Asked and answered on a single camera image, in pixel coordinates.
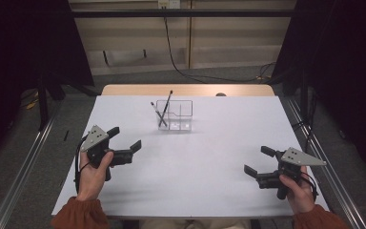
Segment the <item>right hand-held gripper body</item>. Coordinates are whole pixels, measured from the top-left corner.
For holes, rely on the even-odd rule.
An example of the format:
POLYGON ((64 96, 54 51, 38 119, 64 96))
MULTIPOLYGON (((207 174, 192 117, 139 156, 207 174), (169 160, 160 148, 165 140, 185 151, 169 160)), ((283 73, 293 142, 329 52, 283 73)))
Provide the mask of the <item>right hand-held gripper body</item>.
POLYGON ((310 156, 302 151, 290 147, 286 151, 280 152, 280 156, 274 158, 277 160, 277 169, 272 173, 257 174, 255 179, 259 184, 260 189, 276 188, 276 196, 279 199, 284 199, 289 191, 279 179, 281 175, 292 178, 294 181, 299 181, 302 178, 300 168, 302 166, 326 166, 327 162, 310 156))

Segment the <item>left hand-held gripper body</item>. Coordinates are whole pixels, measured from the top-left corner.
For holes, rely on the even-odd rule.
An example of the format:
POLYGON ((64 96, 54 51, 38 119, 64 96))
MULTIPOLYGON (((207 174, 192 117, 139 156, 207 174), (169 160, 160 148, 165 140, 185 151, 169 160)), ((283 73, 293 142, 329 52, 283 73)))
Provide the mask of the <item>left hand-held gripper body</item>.
POLYGON ((103 131, 99 126, 93 125, 88 134, 82 139, 80 150, 86 152, 90 164, 94 168, 98 168, 102 158, 107 152, 113 152, 112 162, 106 171, 106 181, 112 178, 110 168, 116 165, 124 165, 132 163, 133 152, 129 149, 113 150, 110 148, 110 139, 107 132, 103 131))

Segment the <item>black pen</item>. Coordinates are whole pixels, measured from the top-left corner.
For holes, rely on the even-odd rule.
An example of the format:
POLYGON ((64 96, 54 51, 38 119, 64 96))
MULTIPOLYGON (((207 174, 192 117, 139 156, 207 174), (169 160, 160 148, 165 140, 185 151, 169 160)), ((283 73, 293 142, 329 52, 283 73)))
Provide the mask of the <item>black pen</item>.
POLYGON ((154 105, 153 102, 151 102, 151 105, 155 111, 155 113, 157 114, 157 117, 159 118, 159 122, 158 122, 158 127, 161 127, 162 125, 165 127, 168 127, 166 121, 164 120, 162 114, 158 111, 157 107, 154 105))

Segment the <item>clear plastic organizer box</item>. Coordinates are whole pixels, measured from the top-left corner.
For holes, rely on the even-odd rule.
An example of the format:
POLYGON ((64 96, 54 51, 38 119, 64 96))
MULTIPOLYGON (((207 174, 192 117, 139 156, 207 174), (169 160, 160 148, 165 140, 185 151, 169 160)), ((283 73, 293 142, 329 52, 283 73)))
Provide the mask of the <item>clear plastic organizer box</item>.
POLYGON ((154 104, 159 115, 157 126, 162 131, 190 131, 193 102, 191 100, 157 100, 154 104))

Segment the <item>black makeup brush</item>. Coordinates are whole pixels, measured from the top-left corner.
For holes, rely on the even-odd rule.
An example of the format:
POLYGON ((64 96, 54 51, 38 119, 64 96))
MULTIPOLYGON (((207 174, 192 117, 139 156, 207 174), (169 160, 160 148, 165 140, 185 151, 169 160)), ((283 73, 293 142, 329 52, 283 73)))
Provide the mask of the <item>black makeup brush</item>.
POLYGON ((173 94, 173 90, 170 90, 169 95, 168 95, 168 98, 167 98, 166 103, 165 103, 165 106, 164 106, 164 109, 163 109, 163 112, 162 112, 162 115, 160 116, 160 121, 158 123, 158 127, 161 127, 163 124, 166 127, 168 127, 166 121, 164 120, 164 116, 165 116, 165 113, 167 112, 167 109, 169 107, 170 99, 172 97, 172 94, 173 94))

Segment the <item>person's right hand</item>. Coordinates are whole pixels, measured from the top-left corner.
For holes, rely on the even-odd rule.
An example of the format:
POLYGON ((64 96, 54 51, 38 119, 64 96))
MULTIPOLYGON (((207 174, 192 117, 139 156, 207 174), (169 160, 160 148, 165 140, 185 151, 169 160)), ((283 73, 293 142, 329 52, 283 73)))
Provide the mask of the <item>person's right hand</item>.
POLYGON ((279 177, 280 181, 289 188, 287 200, 293 210, 293 213, 302 214, 311 212, 315 208, 315 201, 307 168, 300 168, 302 178, 299 181, 294 181, 292 178, 285 175, 279 177))

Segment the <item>person's left hand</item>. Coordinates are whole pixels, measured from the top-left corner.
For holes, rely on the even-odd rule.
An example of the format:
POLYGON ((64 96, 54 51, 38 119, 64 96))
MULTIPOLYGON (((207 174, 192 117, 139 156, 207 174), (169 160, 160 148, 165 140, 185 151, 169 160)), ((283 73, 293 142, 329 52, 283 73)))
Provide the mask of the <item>person's left hand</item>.
POLYGON ((107 152, 98 168, 90 165, 90 161, 86 153, 80 154, 81 174, 79 180, 79 191, 76 196, 78 201, 95 200, 98 198, 105 179, 106 171, 112 162, 113 152, 107 152))

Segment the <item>white table mat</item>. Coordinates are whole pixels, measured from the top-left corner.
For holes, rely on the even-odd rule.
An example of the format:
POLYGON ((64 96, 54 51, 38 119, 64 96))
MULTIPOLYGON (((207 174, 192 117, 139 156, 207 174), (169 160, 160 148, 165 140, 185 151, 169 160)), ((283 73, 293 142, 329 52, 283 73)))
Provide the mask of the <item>white table mat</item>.
POLYGON ((289 204, 274 189, 260 189, 243 171, 277 167, 263 146, 298 147, 292 125, 276 96, 194 96, 188 132, 161 131, 154 96, 96 99, 88 123, 120 129, 110 146, 142 143, 132 163, 112 169, 100 195, 102 207, 117 218, 287 217, 289 204))

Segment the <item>black curtain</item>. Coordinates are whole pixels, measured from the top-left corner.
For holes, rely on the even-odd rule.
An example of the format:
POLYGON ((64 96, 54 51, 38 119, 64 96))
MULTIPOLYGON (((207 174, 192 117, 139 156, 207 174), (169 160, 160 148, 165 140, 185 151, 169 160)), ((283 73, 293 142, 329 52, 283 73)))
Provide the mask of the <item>black curtain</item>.
POLYGON ((273 79, 306 81, 366 163, 366 0, 296 0, 273 79))
POLYGON ((23 91, 69 83, 93 84, 69 0, 0 0, 0 141, 23 91))

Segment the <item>black horizontal bar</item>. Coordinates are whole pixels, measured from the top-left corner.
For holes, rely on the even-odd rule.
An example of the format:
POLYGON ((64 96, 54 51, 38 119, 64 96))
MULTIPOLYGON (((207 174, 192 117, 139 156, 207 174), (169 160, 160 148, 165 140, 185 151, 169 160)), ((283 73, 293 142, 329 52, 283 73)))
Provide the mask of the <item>black horizontal bar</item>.
POLYGON ((113 17, 292 17, 294 10, 74 10, 76 18, 113 17))

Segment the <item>metal floor rail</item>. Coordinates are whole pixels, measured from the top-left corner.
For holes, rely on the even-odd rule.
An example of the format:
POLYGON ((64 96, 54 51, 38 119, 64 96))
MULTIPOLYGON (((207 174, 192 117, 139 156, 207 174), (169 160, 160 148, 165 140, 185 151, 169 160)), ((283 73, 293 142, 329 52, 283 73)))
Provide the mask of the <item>metal floor rail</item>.
POLYGON ((8 192, 0 203, 0 229, 5 229, 9 222, 13 209, 24 190, 31 170, 34 167, 34 164, 51 132, 51 128, 58 116, 61 106, 62 103, 58 103, 53 106, 51 117, 48 118, 48 121, 42 130, 37 133, 36 138, 33 141, 19 172, 14 179, 14 182, 11 184, 8 192))
POLYGON ((289 98, 285 102, 285 105, 290 109, 291 117, 293 117, 298 123, 303 137, 305 138, 305 149, 313 156, 317 156, 319 159, 324 159, 327 162, 326 166, 318 169, 318 171, 321 173, 321 177, 317 179, 319 187, 322 188, 323 185, 327 185, 331 189, 336 201, 340 205, 341 212, 351 224, 352 229, 366 229, 366 223, 364 222, 362 215, 357 209, 352 197, 349 195, 345 186, 341 182, 330 159, 327 157, 320 142, 316 138, 312 128, 307 124, 302 124, 299 105, 293 98, 289 98))

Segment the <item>black stand post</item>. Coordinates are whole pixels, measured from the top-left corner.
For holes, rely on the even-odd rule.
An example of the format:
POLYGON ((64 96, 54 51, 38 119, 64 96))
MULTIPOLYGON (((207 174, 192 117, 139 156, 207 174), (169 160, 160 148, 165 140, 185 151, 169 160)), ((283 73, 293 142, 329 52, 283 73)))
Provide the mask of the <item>black stand post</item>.
POLYGON ((308 76, 305 70, 302 71, 302 81, 300 86, 300 111, 302 121, 308 123, 308 76))
POLYGON ((47 93, 46 93, 46 87, 44 84, 43 76, 40 76, 38 78, 38 102, 39 102, 39 110, 40 110, 39 131, 42 131, 45 128, 45 126, 47 125, 48 120, 49 120, 47 93))

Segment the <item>white wall socket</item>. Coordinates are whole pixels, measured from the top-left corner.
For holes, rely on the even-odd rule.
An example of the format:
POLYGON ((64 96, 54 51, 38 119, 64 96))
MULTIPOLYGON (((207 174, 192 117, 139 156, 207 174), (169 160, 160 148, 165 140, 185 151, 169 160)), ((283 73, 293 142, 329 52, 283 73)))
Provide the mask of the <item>white wall socket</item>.
POLYGON ((158 7, 162 10, 179 10, 180 0, 157 0, 158 7))

